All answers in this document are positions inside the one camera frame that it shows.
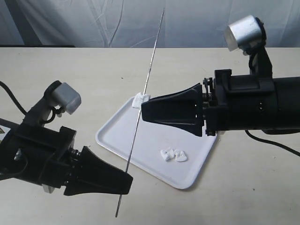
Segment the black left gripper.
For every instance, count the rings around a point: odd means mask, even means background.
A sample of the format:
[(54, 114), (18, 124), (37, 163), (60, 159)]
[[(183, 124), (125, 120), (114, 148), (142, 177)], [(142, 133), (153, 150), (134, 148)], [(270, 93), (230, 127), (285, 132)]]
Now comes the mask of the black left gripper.
[(60, 188), (64, 195), (89, 193), (127, 195), (133, 177), (103, 161), (83, 147), (75, 182), (69, 182), (79, 151), (73, 149), (76, 131), (61, 127), (20, 125), (9, 131), (0, 143), (0, 179), (16, 178), (36, 185)]

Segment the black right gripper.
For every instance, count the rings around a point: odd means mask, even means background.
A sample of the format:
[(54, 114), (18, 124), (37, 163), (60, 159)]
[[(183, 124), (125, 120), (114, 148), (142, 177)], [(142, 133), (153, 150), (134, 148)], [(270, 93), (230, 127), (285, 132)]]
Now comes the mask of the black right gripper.
[[(272, 70), (252, 71), (248, 75), (232, 75), (230, 69), (216, 70), (214, 78), (205, 78), (203, 119), (206, 135), (229, 130), (279, 130), (279, 107)], [(163, 109), (201, 111), (202, 85), (167, 94), (142, 103), (142, 120), (203, 135), (203, 121), (193, 118), (176, 118), (167, 115), (159, 118), (154, 113)]]

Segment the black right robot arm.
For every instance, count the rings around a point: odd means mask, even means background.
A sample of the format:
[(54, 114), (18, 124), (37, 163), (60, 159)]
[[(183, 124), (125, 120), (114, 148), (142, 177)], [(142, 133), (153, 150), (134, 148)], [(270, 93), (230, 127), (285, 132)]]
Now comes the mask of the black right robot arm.
[(233, 76), (229, 69), (217, 70), (214, 78), (143, 103), (142, 119), (199, 137), (231, 130), (298, 132), (300, 79)]

